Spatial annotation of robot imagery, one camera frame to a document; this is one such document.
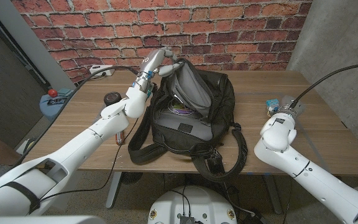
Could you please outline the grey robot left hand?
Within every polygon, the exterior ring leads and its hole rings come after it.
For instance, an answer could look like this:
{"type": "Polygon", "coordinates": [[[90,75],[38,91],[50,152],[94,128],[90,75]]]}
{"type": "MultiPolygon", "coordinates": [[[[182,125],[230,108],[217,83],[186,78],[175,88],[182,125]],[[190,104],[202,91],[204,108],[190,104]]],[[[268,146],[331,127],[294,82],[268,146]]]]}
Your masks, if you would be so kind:
{"type": "Polygon", "coordinates": [[[176,62],[177,56],[172,52],[171,47],[162,47],[151,51],[151,53],[143,59],[140,66],[139,75],[146,79],[151,79],[155,74],[160,75],[161,77],[168,77],[174,73],[175,70],[181,68],[184,63],[176,62]],[[165,57],[171,58],[173,64],[165,65],[161,68],[158,68],[165,57]]]}

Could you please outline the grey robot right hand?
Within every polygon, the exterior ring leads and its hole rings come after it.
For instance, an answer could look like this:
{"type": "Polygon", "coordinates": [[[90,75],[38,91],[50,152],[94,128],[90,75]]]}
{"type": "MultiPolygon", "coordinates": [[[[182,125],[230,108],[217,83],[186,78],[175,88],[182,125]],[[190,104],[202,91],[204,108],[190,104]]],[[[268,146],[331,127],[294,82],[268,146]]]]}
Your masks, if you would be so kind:
{"type": "Polygon", "coordinates": [[[292,96],[285,95],[281,100],[272,99],[266,101],[267,113],[271,117],[277,113],[286,113],[293,118],[299,117],[306,109],[306,106],[299,101],[295,106],[291,104],[295,101],[292,96]]]}

